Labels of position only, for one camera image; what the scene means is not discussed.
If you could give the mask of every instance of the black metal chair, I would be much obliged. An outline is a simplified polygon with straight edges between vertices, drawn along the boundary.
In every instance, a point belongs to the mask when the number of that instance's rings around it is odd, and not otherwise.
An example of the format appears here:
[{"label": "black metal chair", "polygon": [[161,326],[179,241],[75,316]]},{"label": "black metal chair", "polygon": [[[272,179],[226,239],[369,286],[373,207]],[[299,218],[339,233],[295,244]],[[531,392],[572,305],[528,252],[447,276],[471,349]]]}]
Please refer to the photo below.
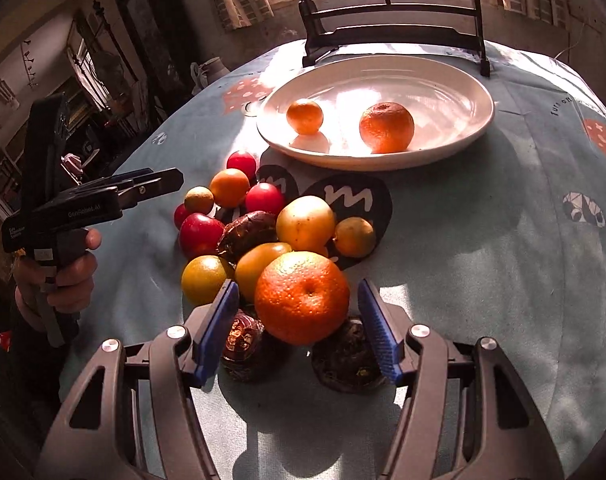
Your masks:
[{"label": "black metal chair", "polygon": [[[303,66],[314,66],[319,59],[340,46],[356,43],[423,43],[451,46],[470,50],[478,55],[480,71],[490,77],[490,62],[486,57],[483,39],[481,0],[472,0],[472,7],[456,7],[436,4],[384,3],[318,10],[313,0],[300,0],[299,11],[307,32]],[[443,12],[474,18],[475,34],[463,34],[451,27],[436,25],[358,25],[339,27],[332,32],[325,30],[321,20],[333,16],[362,14],[365,12]]]}]

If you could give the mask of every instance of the tangerine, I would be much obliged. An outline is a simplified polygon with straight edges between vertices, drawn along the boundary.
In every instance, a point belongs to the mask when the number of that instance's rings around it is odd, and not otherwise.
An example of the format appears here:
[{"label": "tangerine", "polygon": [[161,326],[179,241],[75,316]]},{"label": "tangerine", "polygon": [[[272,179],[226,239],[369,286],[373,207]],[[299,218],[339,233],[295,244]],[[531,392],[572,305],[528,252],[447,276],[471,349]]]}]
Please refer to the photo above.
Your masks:
[{"label": "tangerine", "polygon": [[234,209],[243,202],[249,189],[250,181],[246,174],[233,168],[219,171],[209,183],[209,190],[214,195],[214,202],[230,209]]},{"label": "tangerine", "polygon": [[286,253],[265,267],[254,307],[265,329],[292,345],[310,345],[344,322],[350,287],[334,262],[308,251]]},{"label": "tangerine", "polygon": [[378,103],[363,112],[359,133],[372,153],[404,152],[414,137],[414,119],[398,103]]},{"label": "tangerine", "polygon": [[367,220],[352,216],[341,220],[334,231],[334,247],[343,256],[365,258],[377,244],[374,227]]},{"label": "tangerine", "polygon": [[285,118],[299,135],[314,135],[323,124],[323,110],[311,99],[299,99],[288,107]]}]

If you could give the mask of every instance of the oval plate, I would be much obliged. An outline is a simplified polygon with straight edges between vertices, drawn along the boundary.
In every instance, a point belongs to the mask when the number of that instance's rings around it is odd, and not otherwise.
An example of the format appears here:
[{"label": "oval plate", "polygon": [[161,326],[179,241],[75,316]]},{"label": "oval plate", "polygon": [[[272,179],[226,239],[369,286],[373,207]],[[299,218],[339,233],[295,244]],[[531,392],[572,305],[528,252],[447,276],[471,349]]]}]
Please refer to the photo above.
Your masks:
[{"label": "oval plate", "polygon": [[[323,125],[299,136],[285,113],[297,99],[323,109]],[[361,114],[376,103],[402,104],[414,117],[407,150],[373,155],[361,140]],[[494,100],[471,75],[448,64],[412,56],[364,56],[304,72],[277,88],[257,115],[261,137],[275,150],[335,170],[384,171],[422,166],[460,152],[494,118]]]}]

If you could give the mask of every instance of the tablecloth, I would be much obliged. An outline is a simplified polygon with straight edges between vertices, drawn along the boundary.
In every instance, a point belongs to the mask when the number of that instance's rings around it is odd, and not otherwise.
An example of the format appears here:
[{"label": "tablecloth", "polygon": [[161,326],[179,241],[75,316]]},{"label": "tablecloth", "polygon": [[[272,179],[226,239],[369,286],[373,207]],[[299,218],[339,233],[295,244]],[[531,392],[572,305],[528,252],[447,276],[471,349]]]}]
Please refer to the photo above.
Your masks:
[{"label": "tablecloth", "polygon": [[[185,185],[99,227],[96,288],[62,395],[104,339],[150,340],[183,320],[186,261],[174,208],[244,148],[260,159],[262,179],[290,196],[319,191],[323,181],[321,191],[332,187],[330,200],[365,210],[367,193],[360,192],[387,190],[393,207],[384,237],[375,253],[345,270],[350,283],[369,277],[386,301],[448,338],[497,338],[541,410],[566,473],[574,470],[606,427],[606,109],[562,63],[487,47],[490,78],[480,76],[471,54],[438,46],[350,46],[323,61],[424,56],[479,79],[496,103],[487,133],[464,152],[368,174],[359,189],[345,186],[345,174],[268,148],[254,118],[241,111],[300,72],[302,42],[234,70],[174,113],[119,171],[175,166]],[[376,192],[370,208],[387,207],[377,198],[383,195]],[[265,383],[234,383],[220,371],[193,390],[224,480],[376,478],[404,396],[404,388],[389,385],[370,396],[328,390],[315,380],[306,348]],[[159,474],[149,410],[142,420],[150,470]],[[439,463],[447,458],[442,452]]]}]

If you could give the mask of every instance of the cherry tomato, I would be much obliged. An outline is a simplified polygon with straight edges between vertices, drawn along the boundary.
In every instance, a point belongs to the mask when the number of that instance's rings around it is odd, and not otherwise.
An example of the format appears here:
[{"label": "cherry tomato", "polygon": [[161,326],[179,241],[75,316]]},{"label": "cherry tomato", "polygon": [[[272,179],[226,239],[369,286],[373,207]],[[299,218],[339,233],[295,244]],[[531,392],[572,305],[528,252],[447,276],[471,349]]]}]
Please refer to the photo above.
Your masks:
[{"label": "cherry tomato", "polygon": [[0,347],[6,352],[10,351],[10,345],[12,344],[12,332],[1,332],[0,333]]},{"label": "cherry tomato", "polygon": [[248,180],[256,174],[256,159],[252,153],[234,152],[227,158],[225,167],[230,170],[241,170]]},{"label": "cherry tomato", "polygon": [[189,215],[179,231],[179,245],[189,260],[205,254],[214,254],[223,235],[224,225],[201,213]]},{"label": "cherry tomato", "polygon": [[285,199],[279,188],[267,182],[256,184],[245,197],[247,212],[265,211],[278,215],[284,207]]},{"label": "cherry tomato", "polygon": [[181,225],[189,215],[190,213],[185,208],[185,204],[179,204],[179,206],[174,210],[174,225],[177,229],[181,228]]}]

